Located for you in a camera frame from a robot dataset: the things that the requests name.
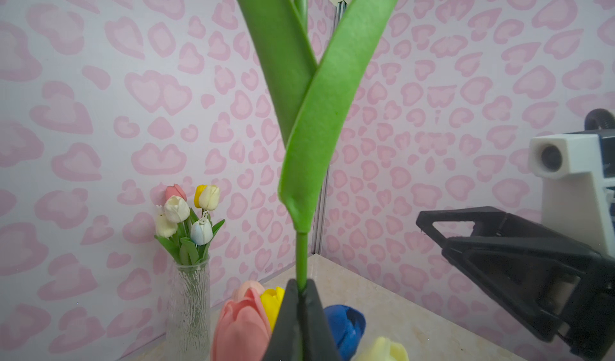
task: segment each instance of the glass vase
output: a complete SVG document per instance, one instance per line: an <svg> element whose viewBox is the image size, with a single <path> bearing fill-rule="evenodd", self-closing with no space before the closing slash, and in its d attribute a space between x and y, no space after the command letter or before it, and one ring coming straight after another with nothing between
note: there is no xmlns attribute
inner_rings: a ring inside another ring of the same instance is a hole
<svg viewBox="0 0 615 361"><path fill-rule="evenodd" d="M165 355L173 361L206 361L210 350L209 258L198 265L174 264Z"/></svg>

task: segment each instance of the camera lens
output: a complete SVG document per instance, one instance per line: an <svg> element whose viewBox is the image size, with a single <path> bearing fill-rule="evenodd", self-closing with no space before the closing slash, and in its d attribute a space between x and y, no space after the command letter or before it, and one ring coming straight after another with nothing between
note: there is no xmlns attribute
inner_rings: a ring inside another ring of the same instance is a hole
<svg viewBox="0 0 615 361"><path fill-rule="evenodd" d="M562 152L553 146L547 146L542 150L542 164L552 172L557 172L562 167Z"/></svg>

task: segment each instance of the tulip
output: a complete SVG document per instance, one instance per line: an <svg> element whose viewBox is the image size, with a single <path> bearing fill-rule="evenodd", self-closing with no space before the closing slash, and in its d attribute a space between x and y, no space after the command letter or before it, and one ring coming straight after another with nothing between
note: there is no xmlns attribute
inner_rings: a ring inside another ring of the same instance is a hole
<svg viewBox="0 0 615 361"><path fill-rule="evenodd" d="M169 221L180 223L190 216L190 208L183 198L171 196L164 204L164 214Z"/></svg>
<svg viewBox="0 0 615 361"><path fill-rule="evenodd" d="M169 238L177 231L177 224L171 222L164 215L162 206L158 206L158 213L156 214L156 235Z"/></svg>
<svg viewBox="0 0 615 361"><path fill-rule="evenodd" d="M258 292L229 300L220 311L213 334L211 361L261 361L271 339L271 327Z"/></svg>
<svg viewBox="0 0 615 361"><path fill-rule="evenodd" d="M196 205L196 207L200 207L209 211L216 210L220 201L219 187L217 187L216 185L204 186L204 188L202 188L200 192L197 188L196 194L194 196L194 204Z"/></svg>
<svg viewBox="0 0 615 361"><path fill-rule="evenodd" d="M282 300L284 299L284 289L277 287L275 290L267 289L265 293L261 295L261 302L265 308L265 313L269 319L271 325L271 331L275 327L275 321L277 321L277 315L280 313L280 307L282 306Z"/></svg>
<svg viewBox="0 0 615 361"><path fill-rule="evenodd" d="M355 361L408 361L408 353L404 345L378 337L372 347L363 351Z"/></svg>
<svg viewBox="0 0 615 361"><path fill-rule="evenodd" d="M327 306L324 311L340 356L344 361L350 361L365 333L363 313L345 305Z"/></svg>
<svg viewBox="0 0 615 361"><path fill-rule="evenodd" d="M194 192L194 206L196 206L196 209L201 209L201 206L199 205L199 197L206 187L207 185L199 185L196 187L196 191Z"/></svg>
<svg viewBox="0 0 615 361"><path fill-rule="evenodd" d="M233 291L233 296L231 297L233 301L239 302L243 296L245 296L245 292L248 291L249 288L256 290L259 296L265 293L265 288L260 284L260 282L247 280L246 282L243 282L239 288Z"/></svg>
<svg viewBox="0 0 615 361"><path fill-rule="evenodd" d="M207 219L207 217L193 223L190 228L190 239L195 245L205 245L206 243L209 243L212 238L213 233L211 232L211 222Z"/></svg>
<svg viewBox="0 0 615 361"><path fill-rule="evenodd" d="M173 184L173 186L167 186L167 190L165 190L164 192L164 199L165 201L173 196L178 196L184 199L184 201L188 200L188 197L186 196L186 193L184 193L184 190L181 188L180 185L178 184Z"/></svg>

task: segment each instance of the heart print wall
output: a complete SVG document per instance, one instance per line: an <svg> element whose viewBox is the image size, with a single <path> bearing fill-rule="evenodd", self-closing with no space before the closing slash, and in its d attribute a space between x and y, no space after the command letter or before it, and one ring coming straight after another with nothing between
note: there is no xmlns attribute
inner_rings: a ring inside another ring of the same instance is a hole
<svg viewBox="0 0 615 361"><path fill-rule="evenodd" d="M309 0L320 56L334 6ZM0 0L0 358L164 333L165 185L222 190L211 301L293 261L271 99L235 0Z"/></svg>
<svg viewBox="0 0 615 361"><path fill-rule="evenodd" d="M528 360L573 359L451 268L414 222L484 205L539 221L529 139L615 110L614 61L615 0L400 0L333 158L326 256Z"/></svg>

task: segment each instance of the countertop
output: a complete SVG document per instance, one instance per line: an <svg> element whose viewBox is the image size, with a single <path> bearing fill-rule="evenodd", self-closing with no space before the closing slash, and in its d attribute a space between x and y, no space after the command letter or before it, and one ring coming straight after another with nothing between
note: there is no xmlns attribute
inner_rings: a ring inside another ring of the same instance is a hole
<svg viewBox="0 0 615 361"><path fill-rule="evenodd" d="M522 358L437 314L376 285L319 255L308 261L308 277L316 282L323 306L344 304L365 315L367 326L357 353L379 336L404 345L410 360L514 360ZM265 288L286 287L295 277L291 267L263 283ZM211 326L219 308L211 311ZM127 361L165 361L164 341L145 346Z"/></svg>

